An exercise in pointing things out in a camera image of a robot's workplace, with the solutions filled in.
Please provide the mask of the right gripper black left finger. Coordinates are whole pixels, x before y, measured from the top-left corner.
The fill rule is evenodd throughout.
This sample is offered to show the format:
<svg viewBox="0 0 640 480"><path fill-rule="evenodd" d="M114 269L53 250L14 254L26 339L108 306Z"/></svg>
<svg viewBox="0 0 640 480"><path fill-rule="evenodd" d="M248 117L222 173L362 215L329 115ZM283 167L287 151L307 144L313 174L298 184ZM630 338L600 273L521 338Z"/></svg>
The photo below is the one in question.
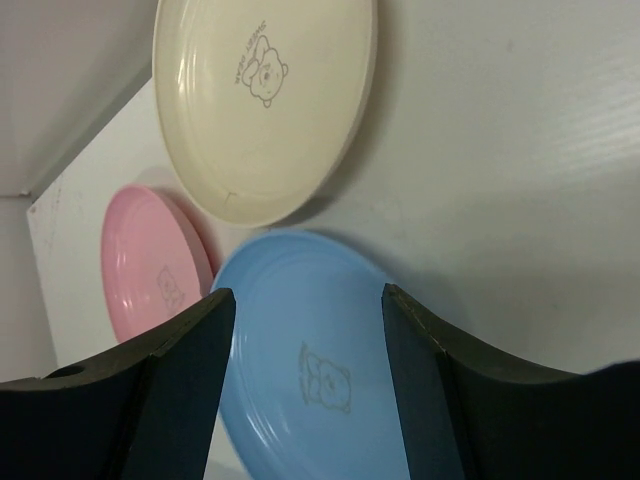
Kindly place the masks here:
<svg viewBox="0 0 640 480"><path fill-rule="evenodd" d="M100 354L2 383L2 478L203 478L234 320L218 289Z"/></svg>

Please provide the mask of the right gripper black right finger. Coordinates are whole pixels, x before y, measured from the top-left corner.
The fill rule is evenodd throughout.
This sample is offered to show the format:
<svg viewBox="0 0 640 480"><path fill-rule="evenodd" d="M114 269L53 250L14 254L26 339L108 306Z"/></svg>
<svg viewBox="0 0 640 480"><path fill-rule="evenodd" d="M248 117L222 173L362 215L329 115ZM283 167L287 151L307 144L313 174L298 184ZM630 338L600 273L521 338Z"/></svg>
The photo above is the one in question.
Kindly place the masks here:
<svg viewBox="0 0 640 480"><path fill-rule="evenodd" d="M414 479L635 479L639 365L545 367L446 322L399 286L386 348Z"/></svg>

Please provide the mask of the pink plate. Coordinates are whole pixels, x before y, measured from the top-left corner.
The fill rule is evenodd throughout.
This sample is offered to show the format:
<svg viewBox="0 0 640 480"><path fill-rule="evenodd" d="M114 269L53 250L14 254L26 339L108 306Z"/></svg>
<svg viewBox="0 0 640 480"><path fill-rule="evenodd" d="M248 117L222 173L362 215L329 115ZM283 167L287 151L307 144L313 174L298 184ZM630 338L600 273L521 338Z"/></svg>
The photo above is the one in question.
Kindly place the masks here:
<svg viewBox="0 0 640 480"><path fill-rule="evenodd" d="M214 268L183 208L167 193L127 185L110 200L101 232L109 319L124 343L207 296Z"/></svg>

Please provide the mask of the cream plate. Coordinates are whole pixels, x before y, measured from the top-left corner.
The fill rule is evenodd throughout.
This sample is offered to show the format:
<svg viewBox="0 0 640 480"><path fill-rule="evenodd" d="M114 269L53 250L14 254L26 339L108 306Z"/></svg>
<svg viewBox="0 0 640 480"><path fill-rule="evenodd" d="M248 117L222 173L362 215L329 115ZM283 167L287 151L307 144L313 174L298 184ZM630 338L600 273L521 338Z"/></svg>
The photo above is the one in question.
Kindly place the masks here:
<svg viewBox="0 0 640 480"><path fill-rule="evenodd" d="M374 1L162 1L152 77L191 199L239 227L303 206L346 154L377 53Z"/></svg>

